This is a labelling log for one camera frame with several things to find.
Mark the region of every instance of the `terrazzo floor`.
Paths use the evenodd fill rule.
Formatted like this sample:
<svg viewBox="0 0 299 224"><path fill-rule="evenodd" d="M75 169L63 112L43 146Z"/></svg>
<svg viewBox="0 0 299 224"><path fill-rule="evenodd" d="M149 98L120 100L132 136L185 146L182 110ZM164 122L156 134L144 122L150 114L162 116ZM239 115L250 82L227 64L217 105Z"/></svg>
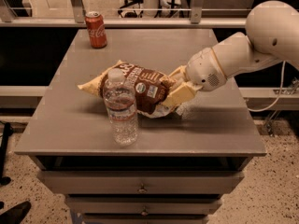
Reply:
<svg viewBox="0 0 299 224"><path fill-rule="evenodd" d="M16 121L6 117L0 120ZM232 193L222 197L223 205L209 216L208 224L299 223L298 126L293 119L281 118L274 122L275 137L270 137L261 119L254 122L267 155L249 163L245 179ZM22 126L12 123L15 125L20 132ZM14 133L8 139L4 175L9 176L11 182L0 187L0 201L5 203L0 215L18 203L29 201L32 208L22 224L71 224L64 196L52 194L37 180L38 168L29 157L14 154L20 137L21 133Z"/></svg>

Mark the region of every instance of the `bottle cap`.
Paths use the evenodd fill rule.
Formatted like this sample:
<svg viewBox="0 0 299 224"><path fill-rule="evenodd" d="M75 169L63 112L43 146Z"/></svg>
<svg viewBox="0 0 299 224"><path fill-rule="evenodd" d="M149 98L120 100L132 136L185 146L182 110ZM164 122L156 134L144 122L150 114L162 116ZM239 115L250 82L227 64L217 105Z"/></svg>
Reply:
<svg viewBox="0 0 299 224"><path fill-rule="evenodd" d="M108 71L108 80L110 82L123 82L125 80L122 70L113 68Z"/></svg>

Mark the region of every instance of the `dresser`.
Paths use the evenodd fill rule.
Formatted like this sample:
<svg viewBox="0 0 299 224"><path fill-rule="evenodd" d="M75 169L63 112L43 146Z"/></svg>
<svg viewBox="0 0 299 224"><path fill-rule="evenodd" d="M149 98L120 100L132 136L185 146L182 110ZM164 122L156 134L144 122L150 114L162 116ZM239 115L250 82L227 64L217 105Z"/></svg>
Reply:
<svg viewBox="0 0 299 224"><path fill-rule="evenodd" d="M123 60L170 74L217 43L212 30L107 29L92 49L79 30L15 152L65 195L73 212L100 224L204 224L244 178L264 145L235 80L198 92L164 118L139 116L139 136L119 147L103 100L77 87Z"/></svg>

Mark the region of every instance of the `drawer knob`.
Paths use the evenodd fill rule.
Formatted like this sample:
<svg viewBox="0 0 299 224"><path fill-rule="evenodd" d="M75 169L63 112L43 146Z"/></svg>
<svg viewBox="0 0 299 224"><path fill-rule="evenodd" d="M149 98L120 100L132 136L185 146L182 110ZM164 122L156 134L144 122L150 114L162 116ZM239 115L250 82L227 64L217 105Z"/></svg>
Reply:
<svg viewBox="0 0 299 224"><path fill-rule="evenodd" d="M140 189L138 190L138 192L142 194L142 193L147 193L148 191L146 190L146 188L144 188L144 185L141 184L141 187L140 187Z"/></svg>
<svg viewBox="0 0 299 224"><path fill-rule="evenodd" d="M146 208L143 209L143 211L141 212L141 215L144 217L144 216L147 216L149 213L147 211Z"/></svg>

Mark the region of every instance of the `robotic arm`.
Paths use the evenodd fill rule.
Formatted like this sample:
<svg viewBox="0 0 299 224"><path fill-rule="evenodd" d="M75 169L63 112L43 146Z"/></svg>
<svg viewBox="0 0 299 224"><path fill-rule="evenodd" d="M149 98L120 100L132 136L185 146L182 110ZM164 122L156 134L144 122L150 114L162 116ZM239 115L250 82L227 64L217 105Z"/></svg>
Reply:
<svg viewBox="0 0 299 224"><path fill-rule="evenodd" d="M299 70L299 13L293 7L279 1L258 5L247 17L246 32L194 54L186 66L187 79L202 85L201 91L213 91L230 77L281 61Z"/></svg>

